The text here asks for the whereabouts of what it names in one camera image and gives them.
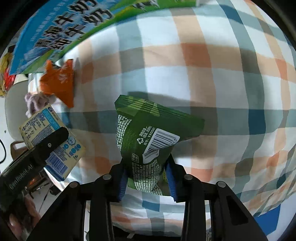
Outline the person's left hand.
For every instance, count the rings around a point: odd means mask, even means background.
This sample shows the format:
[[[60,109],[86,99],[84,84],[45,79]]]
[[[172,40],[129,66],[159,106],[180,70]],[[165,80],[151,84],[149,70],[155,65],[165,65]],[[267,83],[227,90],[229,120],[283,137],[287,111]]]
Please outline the person's left hand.
[[[27,240],[41,219],[33,199],[29,195],[17,199],[11,211],[8,220],[9,228],[17,240]]]

